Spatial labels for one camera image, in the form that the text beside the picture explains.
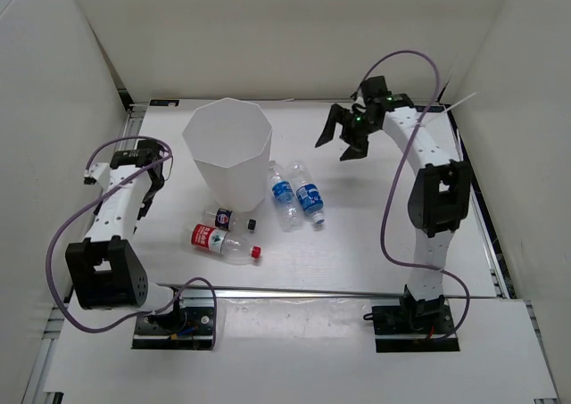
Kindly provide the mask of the blue label water bottle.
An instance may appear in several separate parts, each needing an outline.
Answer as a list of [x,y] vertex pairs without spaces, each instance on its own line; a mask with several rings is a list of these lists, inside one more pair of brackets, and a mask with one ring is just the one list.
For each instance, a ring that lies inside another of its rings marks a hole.
[[277,219],[285,232],[302,227],[302,217],[296,205],[293,188],[285,169],[275,161],[269,163],[269,191],[277,210]]
[[292,161],[287,165],[287,169],[304,216],[315,227],[322,227],[325,223],[324,202],[309,168],[303,161]]

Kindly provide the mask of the bottle with dark blue label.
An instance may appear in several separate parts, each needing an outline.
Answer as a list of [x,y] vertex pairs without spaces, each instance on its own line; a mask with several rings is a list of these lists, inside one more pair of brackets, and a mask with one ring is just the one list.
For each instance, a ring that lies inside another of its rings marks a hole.
[[202,221],[207,226],[237,234],[253,233],[257,227],[257,220],[250,214],[218,206],[206,208],[202,214]]

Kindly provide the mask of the bottle with red label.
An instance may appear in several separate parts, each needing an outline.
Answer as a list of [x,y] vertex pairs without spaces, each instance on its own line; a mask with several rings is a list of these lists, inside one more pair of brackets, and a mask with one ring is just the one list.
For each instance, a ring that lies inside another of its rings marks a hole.
[[244,236],[204,224],[197,224],[193,228],[189,243],[221,260],[237,264],[256,263],[262,255],[262,248],[252,244]]

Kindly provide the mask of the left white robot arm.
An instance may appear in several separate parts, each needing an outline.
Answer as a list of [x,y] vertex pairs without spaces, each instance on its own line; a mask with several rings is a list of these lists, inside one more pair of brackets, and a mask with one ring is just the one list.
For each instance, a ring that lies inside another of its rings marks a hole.
[[65,259],[83,309],[132,308],[156,311],[156,322],[168,333],[184,328],[185,308],[168,302],[174,292],[149,281],[132,248],[138,221],[149,211],[165,178],[160,160],[166,153],[155,140],[140,140],[119,150],[110,162],[90,158],[86,185],[98,184],[112,195],[95,206],[95,220],[80,243],[71,243]]

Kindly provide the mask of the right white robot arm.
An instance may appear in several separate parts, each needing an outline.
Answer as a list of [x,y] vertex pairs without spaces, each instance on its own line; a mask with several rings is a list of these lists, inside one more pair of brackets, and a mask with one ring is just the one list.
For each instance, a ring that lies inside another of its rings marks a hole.
[[399,147],[398,170],[410,166],[415,181],[408,200],[410,222],[416,231],[414,260],[406,263],[410,278],[401,297],[401,323],[419,333],[443,311],[443,276],[448,248],[461,221],[468,214],[472,169],[455,161],[422,125],[425,117],[414,107],[390,96],[364,111],[334,104],[317,146],[332,140],[335,127],[349,145],[344,160],[360,159],[368,149],[368,136],[385,132]]

